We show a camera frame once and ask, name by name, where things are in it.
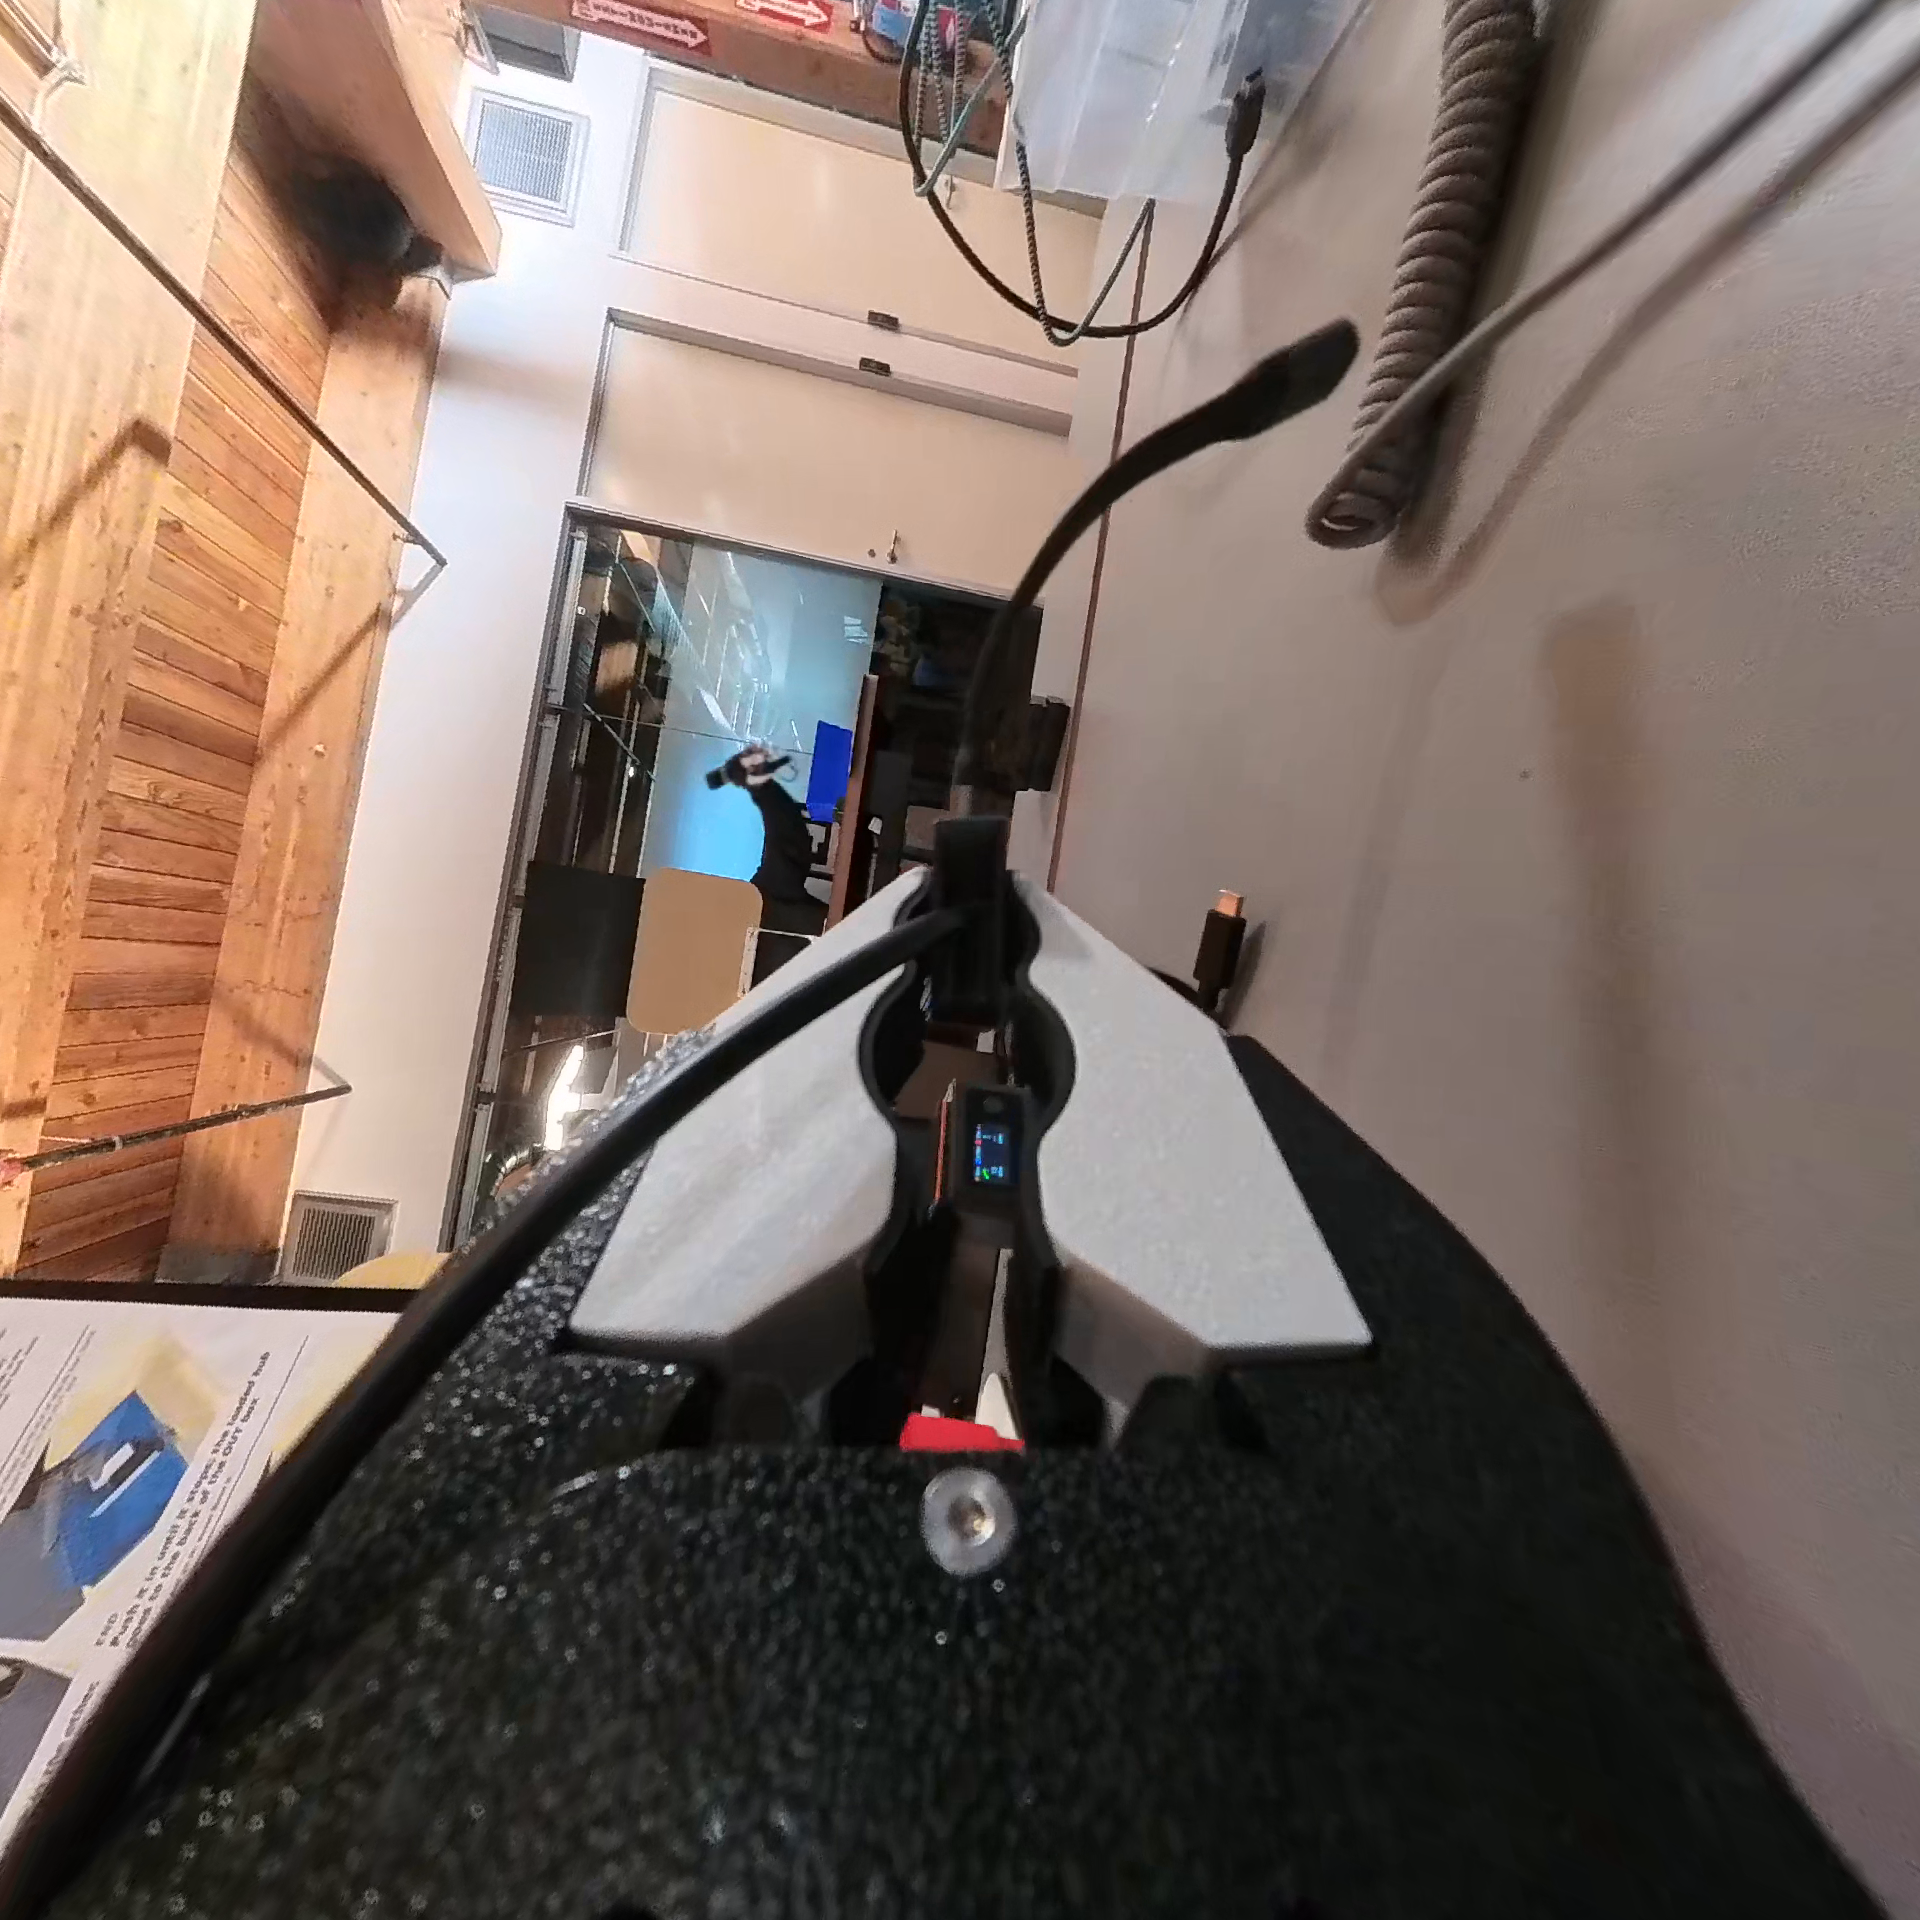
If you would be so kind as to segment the black usb hub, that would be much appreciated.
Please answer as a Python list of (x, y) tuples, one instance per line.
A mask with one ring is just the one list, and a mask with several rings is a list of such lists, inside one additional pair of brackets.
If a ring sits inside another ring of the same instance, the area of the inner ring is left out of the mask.
[(932, 908), (951, 926), (925, 959), (927, 1020), (952, 1030), (964, 1027), (981, 1036), (1000, 1023), (1007, 993), (1007, 833), (1011, 823), (1000, 813), (948, 819), (935, 832)]

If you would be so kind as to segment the wall vent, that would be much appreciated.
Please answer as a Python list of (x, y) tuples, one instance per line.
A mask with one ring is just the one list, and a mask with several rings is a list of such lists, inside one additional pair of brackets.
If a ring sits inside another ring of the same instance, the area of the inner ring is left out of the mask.
[(277, 1281), (339, 1284), (358, 1265), (385, 1256), (396, 1211), (391, 1197), (297, 1189), (278, 1246)]
[(469, 101), (467, 145), (486, 199), (519, 216), (573, 225), (590, 119), (480, 87)]

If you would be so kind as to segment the tan sign board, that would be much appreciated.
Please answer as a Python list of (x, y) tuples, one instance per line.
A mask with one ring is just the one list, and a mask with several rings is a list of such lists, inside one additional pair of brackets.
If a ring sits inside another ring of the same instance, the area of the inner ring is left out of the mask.
[(761, 893), (747, 879), (656, 869), (643, 885), (624, 1020), (672, 1037), (715, 1021), (751, 982)]

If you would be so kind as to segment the black hanging pipe frame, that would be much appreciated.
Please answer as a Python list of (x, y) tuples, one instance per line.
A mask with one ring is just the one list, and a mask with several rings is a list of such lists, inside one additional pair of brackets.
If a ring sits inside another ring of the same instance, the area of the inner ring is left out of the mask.
[(211, 341), (271, 400), (271, 404), (299, 427), (310, 443), (339, 465), (339, 471), (371, 501), (391, 523), (405, 545), (411, 545), (425, 557), (425, 572), (400, 590), (400, 598), (411, 606), (420, 598), (446, 572), (448, 557), (425, 534), (408, 512), (392, 501), (385, 488), (339, 443), (325, 424), (302, 407), (297, 396), (268, 367), (248, 345), (228, 327), (211, 307), (190, 289), (181, 276), (123, 222), (107, 201), (85, 182), (77, 169), (39, 132), (32, 119), (8, 97), (3, 101), (3, 125), (17, 141), (22, 153), (53, 177), (71, 201), (140, 268), (157, 283), (157, 287), (211, 336)]

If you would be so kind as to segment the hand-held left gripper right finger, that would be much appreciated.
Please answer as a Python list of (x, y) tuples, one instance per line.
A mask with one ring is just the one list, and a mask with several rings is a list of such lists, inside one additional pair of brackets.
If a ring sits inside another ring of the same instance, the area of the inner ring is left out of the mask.
[(1117, 1423), (1159, 1381), (1373, 1348), (1222, 1030), (1028, 879), (1003, 1046), (1019, 1423)]

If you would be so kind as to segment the clear plastic bin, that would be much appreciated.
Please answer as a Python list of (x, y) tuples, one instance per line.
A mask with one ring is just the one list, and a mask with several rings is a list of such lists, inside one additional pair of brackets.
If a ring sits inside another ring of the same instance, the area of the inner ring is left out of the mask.
[(1231, 97), (1263, 81), (1256, 136), (1300, 110), (1360, 3), (1033, 3), (1014, 7), (996, 187), (1212, 204)]

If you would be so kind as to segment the instruction sign on stand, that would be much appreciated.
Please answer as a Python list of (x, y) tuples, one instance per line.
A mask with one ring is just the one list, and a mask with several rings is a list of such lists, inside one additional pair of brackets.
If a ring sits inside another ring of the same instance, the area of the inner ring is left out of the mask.
[(3, 1836), (396, 1287), (4, 1284)]

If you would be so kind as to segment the white door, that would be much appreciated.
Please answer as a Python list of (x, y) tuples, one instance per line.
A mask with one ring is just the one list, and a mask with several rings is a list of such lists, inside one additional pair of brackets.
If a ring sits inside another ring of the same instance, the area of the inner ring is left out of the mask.
[(640, 265), (844, 316), (871, 308), (968, 339), (1019, 316), (964, 265), (905, 160), (828, 112), (648, 68), (621, 254)]

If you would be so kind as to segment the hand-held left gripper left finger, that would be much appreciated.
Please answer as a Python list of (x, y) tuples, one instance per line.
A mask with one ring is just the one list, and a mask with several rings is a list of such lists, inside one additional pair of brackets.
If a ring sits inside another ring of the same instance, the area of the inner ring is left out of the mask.
[(912, 964), (875, 976), (662, 1133), (572, 1307), (567, 1339), (829, 1393), (878, 1348), (871, 1279), (927, 1206)]

